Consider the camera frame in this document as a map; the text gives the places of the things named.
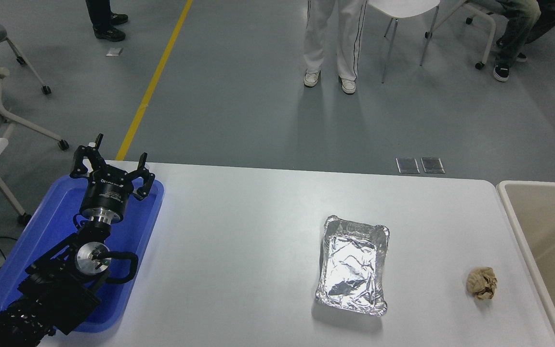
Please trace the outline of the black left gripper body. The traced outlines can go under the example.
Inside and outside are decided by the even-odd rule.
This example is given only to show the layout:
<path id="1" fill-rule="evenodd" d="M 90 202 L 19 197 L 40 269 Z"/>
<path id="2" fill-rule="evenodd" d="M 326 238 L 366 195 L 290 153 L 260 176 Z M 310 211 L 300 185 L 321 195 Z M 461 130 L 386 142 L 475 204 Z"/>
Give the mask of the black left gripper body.
<path id="1" fill-rule="evenodd" d="M 123 178 L 90 175 L 79 212 L 90 217 L 94 210 L 106 209 L 116 217 L 124 217 L 130 195 L 130 181 Z"/>

